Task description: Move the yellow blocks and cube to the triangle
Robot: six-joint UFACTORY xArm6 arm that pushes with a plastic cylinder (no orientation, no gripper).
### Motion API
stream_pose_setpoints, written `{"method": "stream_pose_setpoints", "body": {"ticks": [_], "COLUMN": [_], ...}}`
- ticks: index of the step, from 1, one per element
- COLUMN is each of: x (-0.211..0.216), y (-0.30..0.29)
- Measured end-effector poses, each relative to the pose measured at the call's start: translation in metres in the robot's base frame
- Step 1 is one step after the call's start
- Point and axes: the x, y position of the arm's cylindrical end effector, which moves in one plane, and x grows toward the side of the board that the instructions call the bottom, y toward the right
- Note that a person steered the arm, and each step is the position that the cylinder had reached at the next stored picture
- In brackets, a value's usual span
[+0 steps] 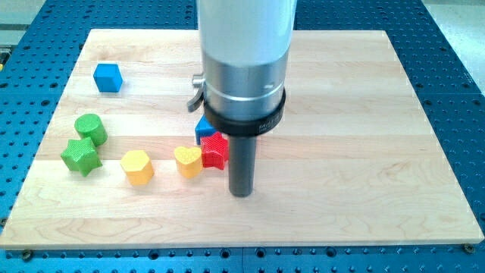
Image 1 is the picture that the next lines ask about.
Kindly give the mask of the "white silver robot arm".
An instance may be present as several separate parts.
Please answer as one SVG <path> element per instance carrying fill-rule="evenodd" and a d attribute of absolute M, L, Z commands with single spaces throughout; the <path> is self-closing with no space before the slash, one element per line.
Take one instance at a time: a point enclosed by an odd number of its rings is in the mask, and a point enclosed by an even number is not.
<path fill-rule="evenodd" d="M 286 103 L 285 78 L 296 0 L 196 3 L 202 72 L 192 78 L 190 112 L 204 109 L 228 136 L 229 190 L 252 193 L 257 137 L 275 128 Z"/>

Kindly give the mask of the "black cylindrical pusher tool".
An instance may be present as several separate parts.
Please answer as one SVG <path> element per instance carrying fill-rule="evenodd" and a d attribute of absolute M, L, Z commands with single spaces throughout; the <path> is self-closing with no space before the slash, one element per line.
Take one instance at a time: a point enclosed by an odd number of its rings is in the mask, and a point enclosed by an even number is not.
<path fill-rule="evenodd" d="M 247 197 L 253 190 L 255 137 L 229 137 L 229 189 L 237 197 Z"/>

